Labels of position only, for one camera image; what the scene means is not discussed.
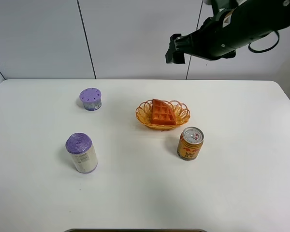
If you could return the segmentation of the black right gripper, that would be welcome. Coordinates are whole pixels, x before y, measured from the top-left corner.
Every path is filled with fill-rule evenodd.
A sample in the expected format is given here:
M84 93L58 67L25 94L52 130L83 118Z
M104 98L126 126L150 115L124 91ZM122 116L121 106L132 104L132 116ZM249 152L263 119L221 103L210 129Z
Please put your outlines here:
M169 48L165 54L167 64L185 64L184 54L206 60L217 60L205 50L205 44L199 39L199 31L188 35L173 34L170 37Z

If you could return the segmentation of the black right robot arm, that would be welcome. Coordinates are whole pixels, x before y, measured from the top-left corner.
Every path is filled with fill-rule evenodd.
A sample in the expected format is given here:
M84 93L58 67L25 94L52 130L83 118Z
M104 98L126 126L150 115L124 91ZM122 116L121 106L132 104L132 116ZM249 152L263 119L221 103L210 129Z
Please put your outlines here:
M210 0L213 16L188 35L173 34L165 58L184 64L185 54L206 60L234 58L236 50L290 26L290 0Z

